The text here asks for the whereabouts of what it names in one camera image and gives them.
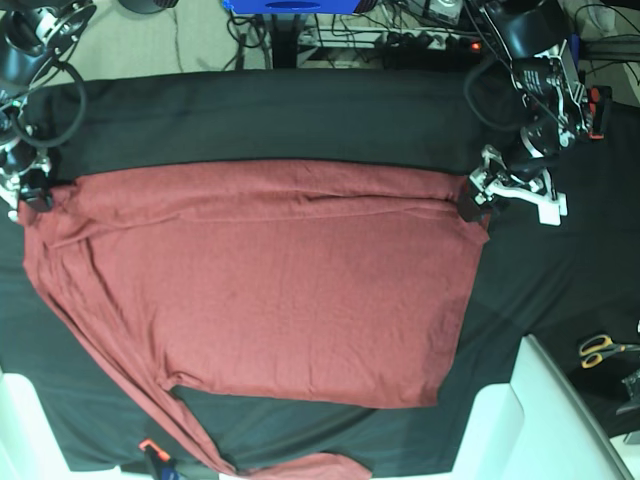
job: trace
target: blue box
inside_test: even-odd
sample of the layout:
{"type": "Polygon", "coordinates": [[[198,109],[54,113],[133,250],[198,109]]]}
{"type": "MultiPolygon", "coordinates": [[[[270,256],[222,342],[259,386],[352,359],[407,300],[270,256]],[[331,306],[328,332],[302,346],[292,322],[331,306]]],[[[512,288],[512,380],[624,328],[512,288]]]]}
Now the blue box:
{"type": "Polygon", "coordinates": [[[224,0],[223,5],[240,15],[277,13],[350,14],[360,0],[224,0]]]}

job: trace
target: black cable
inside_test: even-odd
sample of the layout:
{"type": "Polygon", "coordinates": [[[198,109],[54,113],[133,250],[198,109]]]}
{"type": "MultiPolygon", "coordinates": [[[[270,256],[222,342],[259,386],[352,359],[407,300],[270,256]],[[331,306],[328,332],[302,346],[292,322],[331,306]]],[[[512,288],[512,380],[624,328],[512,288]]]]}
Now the black cable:
{"type": "Polygon", "coordinates": [[[173,25],[175,27],[173,46],[176,52],[176,61],[178,62],[178,69],[180,70],[180,73],[184,73],[184,66],[182,65],[182,54],[180,52],[180,26],[178,24],[178,11],[175,8],[170,8],[167,10],[167,13],[173,20],[173,25]]]}
{"type": "Polygon", "coordinates": [[[475,115],[480,119],[482,123],[499,132],[517,132],[522,128],[522,125],[503,124],[503,123],[498,123],[493,120],[490,120],[484,115],[484,113],[480,111],[480,109],[476,105],[476,102],[473,98],[473,92],[472,92],[473,85],[476,83],[478,78],[480,78],[480,76],[482,76],[491,67],[493,67],[497,61],[498,61],[497,58],[487,57],[482,63],[480,63],[480,65],[474,67],[465,77],[462,91],[464,93],[464,98],[467,100],[467,103],[469,104],[469,108],[471,108],[473,113],[475,113],[475,115]]]}
{"type": "MultiPolygon", "coordinates": [[[[334,37],[351,37],[353,38],[354,35],[358,35],[358,34],[364,34],[364,33],[386,33],[389,31],[389,27],[385,27],[386,30],[366,30],[366,31],[360,31],[360,32],[354,32],[353,30],[350,30],[351,33],[347,32],[345,34],[338,34],[336,33],[336,17],[337,15],[332,15],[331,18],[331,34],[334,37]]],[[[371,43],[371,44],[376,44],[376,42],[369,42],[369,41],[362,41],[361,43],[371,43]]]]}
{"type": "Polygon", "coordinates": [[[71,137],[73,137],[76,132],[80,129],[82,122],[87,114],[87,105],[89,103],[89,96],[87,94],[87,88],[85,86],[84,80],[78,73],[78,71],[73,67],[73,65],[69,63],[56,62],[55,66],[60,69],[66,71],[69,76],[73,79],[73,82],[78,90],[78,95],[80,97],[80,105],[78,107],[78,112],[76,113],[73,122],[67,128],[67,130],[58,135],[55,138],[51,138],[48,140],[40,140],[29,135],[29,132],[26,131],[25,127],[20,123],[21,120],[18,118],[18,111],[13,110],[9,112],[9,118],[11,119],[11,128],[13,132],[21,139],[24,140],[29,145],[32,145],[36,148],[53,148],[62,145],[63,143],[69,141],[71,137]]]}
{"type": "MultiPolygon", "coordinates": [[[[371,18],[367,17],[365,14],[360,14],[359,16],[365,17],[370,22],[375,22],[375,20],[372,20],[371,18]]],[[[354,32],[353,30],[351,30],[347,26],[347,23],[344,21],[344,17],[345,17],[344,15],[340,15],[340,23],[342,24],[342,27],[347,31],[347,33],[351,34],[351,40],[353,40],[353,51],[355,52],[356,57],[360,58],[360,60],[362,60],[364,63],[369,63],[369,60],[362,54],[357,44],[358,40],[356,39],[356,33],[362,33],[362,32],[354,32]]],[[[391,29],[388,26],[384,25],[383,23],[380,23],[380,22],[375,22],[375,23],[378,23],[379,25],[384,26],[389,32],[391,32],[391,29]]]]}
{"type": "Polygon", "coordinates": [[[607,62],[607,63],[605,63],[604,65],[599,65],[599,66],[597,66],[597,67],[593,67],[593,68],[591,68],[591,70],[589,70],[589,71],[585,72],[585,75],[591,75],[592,73],[595,73],[595,72],[597,72],[597,71],[599,71],[599,70],[602,70],[602,69],[608,68],[608,67],[610,67],[611,65],[620,65],[621,63],[625,63],[625,62],[622,62],[622,61],[620,61],[620,60],[613,60],[613,61],[611,61],[611,62],[607,62]]]}
{"type": "MultiPolygon", "coordinates": [[[[316,29],[318,30],[318,41],[320,42],[320,48],[324,49],[324,40],[322,39],[322,32],[320,31],[320,20],[318,20],[318,14],[314,13],[313,14],[313,18],[316,21],[316,29]]],[[[336,64],[333,63],[333,60],[331,60],[331,52],[329,52],[327,50],[327,62],[329,62],[329,65],[331,65],[331,68],[336,68],[336,64]]]]}
{"type": "Polygon", "coordinates": [[[620,35],[612,35],[610,37],[602,37],[599,38],[598,40],[591,40],[587,43],[589,44],[594,44],[594,43],[636,43],[636,42],[640,42],[640,35],[638,35],[637,33],[623,33],[620,35]],[[631,38],[635,38],[636,41],[623,41],[622,39],[626,38],[626,39],[631,39],[631,38]]]}
{"type": "Polygon", "coordinates": [[[633,68],[631,68],[631,65],[629,65],[629,62],[624,62],[624,64],[629,67],[629,70],[631,71],[631,75],[633,75],[633,78],[636,79],[636,85],[640,86],[640,78],[638,78],[638,74],[635,72],[635,70],[633,68]]]}
{"type": "MultiPolygon", "coordinates": [[[[471,21],[471,23],[473,24],[473,28],[475,28],[476,32],[478,33],[478,35],[480,36],[480,39],[482,40],[482,43],[485,44],[489,50],[491,50],[491,53],[493,53],[493,55],[495,56],[495,58],[504,66],[504,68],[507,69],[507,71],[511,74],[511,76],[513,76],[513,78],[518,78],[518,76],[515,74],[515,72],[513,71],[513,69],[511,68],[511,65],[509,65],[509,63],[507,63],[507,61],[504,60],[504,58],[502,58],[501,55],[498,54],[498,51],[489,43],[486,35],[482,32],[482,30],[480,29],[480,27],[478,26],[478,23],[475,21],[475,19],[473,18],[473,14],[471,13],[471,9],[469,8],[469,6],[467,5],[467,2],[464,1],[462,3],[462,5],[464,6],[464,9],[467,13],[467,16],[469,17],[469,20],[471,21]]],[[[529,90],[528,88],[525,87],[525,85],[520,82],[520,84],[522,85],[522,89],[524,90],[524,92],[534,101],[538,104],[538,106],[540,107],[541,110],[543,110],[548,116],[550,116],[551,118],[553,118],[553,120],[562,128],[566,128],[569,132],[571,132],[576,138],[578,138],[580,135],[578,134],[578,132],[575,130],[575,128],[571,127],[570,125],[568,125],[566,122],[562,121],[554,112],[551,111],[551,109],[542,101],[540,100],[537,95],[535,95],[531,90],[529,90]]]]}
{"type": "Polygon", "coordinates": [[[586,5],[582,5],[580,8],[578,8],[576,12],[573,14],[573,27],[576,30],[578,29],[578,14],[585,8],[589,8],[589,7],[607,8],[609,10],[613,10],[617,15],[620,16],[620,18],[622,18],[625,22],[631,25],[631,28],[633,28],[638,34],[640,34],[640,28],[638,28],[631,20],[629,20],[629,17],[623,14],[616,7],[612,7],[611,5],[605,5],[603,3],[587,3],[586,5]]]}
{"type": "Polygon", "coordinates": [[[253,29],[253,31],[256,33],[258,40],[256,40],[255,44],[246,44],[245,48],[262,48],[262,44],[267,38],[267,32],[265,29],[260,28],[260,26],[258,25],[258,20],[255,17],[235,17],[233,13],[229,11],[227,13],[229,15],[229,18],[227,20],[227,32],[229,32],[231,38],[233,38],[236,43],[240,41],[240,39],[232,31],[231,25],[234,25],[235,27],[250,25],[250,29],[253,29]]]}
{"type": "Polygon", "coordinates": [[[384,28],[387,31],[391,31],[391,29],[389,28],[389,25],[385,25],[382,22],[379,22],[377,20],[374,20],[373,18],[369,17],[368,15],[365,15],[364,13],[361,13],[358,15],[358,17],[364,17],[367,20],[369,20],[371,23],[373,23],[374,25],[380,25],[382,28],[384,28]]]}

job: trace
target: t-shirt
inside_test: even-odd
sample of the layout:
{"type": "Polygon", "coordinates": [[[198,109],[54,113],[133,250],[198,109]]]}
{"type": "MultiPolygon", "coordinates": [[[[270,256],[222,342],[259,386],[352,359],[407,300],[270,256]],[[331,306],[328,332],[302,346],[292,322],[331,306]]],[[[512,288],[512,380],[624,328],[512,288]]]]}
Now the t-shirt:
{"type": "Polygon", "coordinates": [[[210,468],[364,479],[331,453],[238,472],[171,389],[433,405],[487,240],[457,215],[461,184],[293,160],[82,177],[54,190],[52,212],[21,205],[24,266],[101,368],[210,468]]]}

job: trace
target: scissor handle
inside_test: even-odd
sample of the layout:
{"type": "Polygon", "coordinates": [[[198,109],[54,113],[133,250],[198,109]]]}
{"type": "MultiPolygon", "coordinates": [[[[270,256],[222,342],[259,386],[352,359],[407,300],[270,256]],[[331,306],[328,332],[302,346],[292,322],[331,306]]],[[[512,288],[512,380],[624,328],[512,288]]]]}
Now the scissor handle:
{"type": "Polygon", "coordinates": [[[603,361],[604,357],[602,356],[602,354],[592,353],[584,357],[580,362],[580,365],[582,365],[582,368],[586,370],[587,368],[593,368],[596,365],[600,365],[603,361]]]}
{"type": "MultiPolygon", "coordinates": [[[[586,356],[590,356],[592,353],[596,353],[596,352],[599,352],[600,350],[610,347],[611,345],[613,345],[613,340],[611,340],[611,337],[609,335],[605,335],[605,334],[596,335],[595,337],[591,337],[589,340],[584,342],[580,347],[580,350],[578,350],[578,352],[580,353],[581,357],[586,357],[586,356]]],[[[595,367],[598,363],[602,362],[602,360],[603,360],[602,355],[600,355],[600,360],[598,360],[596,363],[591,365],[591,367],[595,367]]]]}

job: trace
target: cable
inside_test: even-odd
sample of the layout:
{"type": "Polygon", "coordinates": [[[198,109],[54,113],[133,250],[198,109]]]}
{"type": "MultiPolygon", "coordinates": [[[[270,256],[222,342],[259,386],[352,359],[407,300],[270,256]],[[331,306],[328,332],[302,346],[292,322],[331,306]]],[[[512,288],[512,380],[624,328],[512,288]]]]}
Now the cable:
{"type": "Polygon", "coordinates": [[[631,25],[631,28],[633,28],[636,31],[636,33],[640,34],[640,28],[638,28],[631,20],[629,20],[629,17],[623,14],[619,9],[612,7],[611,5],[605,5],[603,3],[587,3],[586,5],[583,5],[580,8],[578,8],[576,10],[576,13],[573,14],[573,27],[576,30],[578,29],[578,14],[585,8],[589,8],[589,7],[608,8],[609,10],[613,10],[616,13],[616,15],[619,15],[620,18],[622,18],[625,22],[631,25]]]}
{"type": "Polygon", "coordinates": [[[624,64],[627,66],[627,68],[631,72],[631,75],[633,75],[633,78],[635,78],[636,85],[640,86],[640,78],[638,78],[638,74],[635,72],[633,68],[631,68],[631,65],[629,65],[629,62],[624,62],[624,64]]]}
{"type": "Polygon", "coordinates": [[[227,11],[227,14],[229,15],[229,19],[227,20],[227,32],[229,32],[229,35],[231,36],[231,38],[233,38],[236,41],[236,43],[240,41],[240,38],[236,36],[236,34],[239,34],[237,27],[250,25],[250,29],[253,29],[253,31],[256,33],[258,40],[256,41],[255,44],[245,45],[245,48],[262,48],[262,44],[264,43],[267,37],[267,32],[265,29],[260,28],[260,25],[258,24],[258,20],[256,19],[256,17],[236,17],[230,11],[227,11]],[[231,25],[234,25],[236,27],[235,34],[231,30],[231,25]]]}
{"type": "Polygon", "coordinates": [[[622,61],[620,61],[620,60],[613,60],[613,61],[611,61],[611,62],[607,62],[607,63],[605,63],[604,65],[599,65],[599,66],[597,66],[597,67],[593,67],[591,70],[586,71],[586,72],[585,72],[585,75],[591,75],[592,73],[595,73],[595,72],[597,72],[598,70],[605,69],[605,68],[607,68],[607,67],[610,67],[611,65],[620,65],[621,63],[625,63],[625,62],[622,62],[622,61]]]}
{"type": "Polygon", "coordinates": [[[178,24],[178,11],[175,8],[167,9],[168,15],[173,20],[175,26],[175,35],[173,38],[174,50],[176,52],[176,61],[178,62],[178,69],[180,73],[184,73],[184,66],[182,65],[182,54],[180,53],[180,26],[178,24]]]}
{"type": "Polygon", "coordinates": [[[87,114],[87,105],[89,103],[89,96],[87,94],[87,88],[84,84],[84,80],[78,73],[78,71],[73,67],[73,65],[69,63],[56,62],[55,66],[60,69],[66,71],[69,76],[73,79],[73,82],[78,90],[78,95],[80,97],[80,106],[78,107],[78,112],[76,113],[73,122],[67,128],[67,130],[61,135],[51,138],[48,140],[40,140],[29,135],[29,132],[26,131],[24,126],[20,123],[21,120],[18,118],[18,111],[14,110],[9,113],[9,118],[11,119],[11,128],[13,132],[20,137],[21,140],[24,140],[29,145],[32,145],[36,148],[53,148],[62,145],[63,143],[69,141],[71,137],[73,137],[76,132],[80,129],[82,122],[84,121],[84,117],[87,114]]]}
{"type": "MultiPolygon", "coordinates": [[[[390,30],[389,27],[385,27],[385,30],[362,30],[362,31],[359,31],[359,32],[354,32],[353,30],[349,30],[349,32],[347,32],[345,34],[339,34],[339,33],[336,33],[336,30],[335,30],[335,28],[336,28],[336,17],[337,17],[337,15],[332,15],[332,19],[331,19],[331,34],[334,37],[351,37],[351,38],[353,38],[354,35],[358,35],[358,34],[386,33],[386,32],[388,32],[390,30]]],[[[362,41],[361,43],[371,43],[371,44],[375,45],[376,42],[362,41]]]]}
{"type": "Polygon", "coordinates": [[[474,67],[465,77],[462,91],[464,93],[464,98],[467,100],[467,103],[469,104],[469,108],[471,108],[473,113],[476,114],[476,116],[480,119],[482,123],[493,128],[494,130],[498,130],[499,132],[517,132],[522,128],[522,125],[520,124],[508,125],[508,124],[502,124],[502,123],[498,123],[493,120],[490,120],[484,115],[484,113],[480,111],[480,109],[476,105],[475,100],[473,99],[473,92],[471,91],[473,85],[476,83],[478,78],[480,78],[482,74],[486,73],[487,70],[493,67],[497,61],[498,61],[497,58],[487,57],[480,65],[474,67]]]}
{"type": "MultiPolygon", "coordinates": [[[[316,21],[316,29],[318,30],[318,41],[320,42],[320,48],[324,49],[324,40],[322,39],[322,32],[320,31],[320,20],[318,20],[318,14],[314,13],[313,18],[316,21]]],[[[331,60],[330,52],[327,51],[327,62],[331,65],[331,68],[336,68],[336,64],[331,60]]]]}
{"type": "MultiPolygon", "coordinates": [[[[467,5],[467,2],[464,1],[462,3],[462,5],[464,6],[464,9],[467,13],[467,16],[469,17],[469,20],[471,21],[471,23],[473,24],[473,27],[475,28],[476,32],[478,33],[478,36],[480,36],[480,39],[482,40],[482,43],[485,44],[489,50],[491,50],[491,53],[493,53],[493,55],[496,57],[496,59],[504,66],[504,68],[507,69],[507,71],[511,74],[511,76],[513,76],[513,78],[518,78],[518,76],[515,74],[515,72],[513,71],[513,69],[511,68],[511,65],[509,65],[509,63],[507,63],[499,54],[498,51],[493,47],[493,45],[491,45],[489,43],[489,41],[487,40],[487,37],[485,36],[484,33],[482,33],[482,30],[480,30],[480,27],[478,26],[478,23],[475,21],[475,19],[473,18],[473,15],[471,13],[471,9],[469,8],[469,6],[467,5]]],[[[553,120],[555,120],[555,122],[561,126],[562,128],[566,128],[569,132],[571,132],[571,134],[573,134],[574,137],[578,138],[580,135],[578,134],[578,132],[576,131],[575,128],[573,128],[571,125],[568,125],[566,122],[564,122],[562,119],[560,119],[554,112],[551,111],[551,109],[542,101],[540,100],[537,95],[535,95],[531,90],[529,90],[528,88],[525,87],[525,85],[520,82],[520,84],[522,85],[522,89],[524,90],[524,92],[534,101],[538,104],[538,106],[540,107],[540,109],[542,109],[547,115],[549,115],[551,118],[553,118],[553,120]]]]}

